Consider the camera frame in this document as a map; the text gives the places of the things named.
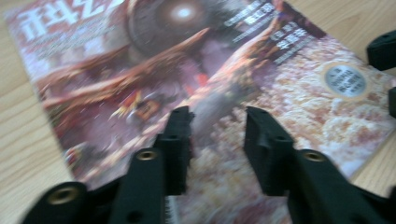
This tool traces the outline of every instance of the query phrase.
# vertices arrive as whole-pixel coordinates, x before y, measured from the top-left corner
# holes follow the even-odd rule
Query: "magazine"
[[[283,0],[38,0],[7,24],[65,161],[90,189],[123,175],[188,105],[193,158],[181,223],[288,223],[243,152],[246,106],[351,176],[396,127],[395,78]]]

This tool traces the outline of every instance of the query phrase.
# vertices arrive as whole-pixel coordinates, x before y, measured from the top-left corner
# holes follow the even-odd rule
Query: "printed image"
[[[346,176],[396,127],[394,78],[282,0],[92,2],[7,14],[64,158],[91,189],[123,175],[168,112],[188,105],[194,149],[180,223],[290,223],[285,198],[262,195],[243,152],[246,106]]]

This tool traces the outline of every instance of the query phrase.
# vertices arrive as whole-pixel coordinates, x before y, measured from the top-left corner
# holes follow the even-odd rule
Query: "wooden table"
[[[28,0],[0,0],[1,12]],[[375,37],[396,30],[394,0],[290,0],[323,30],[366,59]],[[0,23],[0,223],[17,223],[47,188],[71,180],[4,20]],[[389,73],[396,75],[396,69]],[[396,184],[396,133],[353,180],[385,195]]]

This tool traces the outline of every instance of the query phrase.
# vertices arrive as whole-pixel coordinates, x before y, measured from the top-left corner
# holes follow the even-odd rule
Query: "wooden surface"
[[[4,11],[27,0],[0,0]],[[311,21],[357,53],[396,30],[394,0],[290,0]],[[71,179],[46,117],[34,96],[4,20],[0,23],[0,223],[18,223],[47,188]],[[389,73],[396,75],[396,69]],[[386,194],[396,184],[396,133],[353,179]]]

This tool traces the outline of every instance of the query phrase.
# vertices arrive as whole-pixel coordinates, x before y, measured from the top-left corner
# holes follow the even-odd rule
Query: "brass insert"
[[[151,161],[156,157],[157,157],[157,153],[153,151],[144,151],[144,152],[140,152],[137,155],[137,158],[141,161]]]
[[[51,193],[48,197],[48,203],[50,204],[63,204],[69,203],[75,200],[78,196],[78,189],[73,187],[66,187],[63,189],[58,189]]]
[[[324,161],[324,157],[317,152],[305,152],[304,156],[310,161]]]

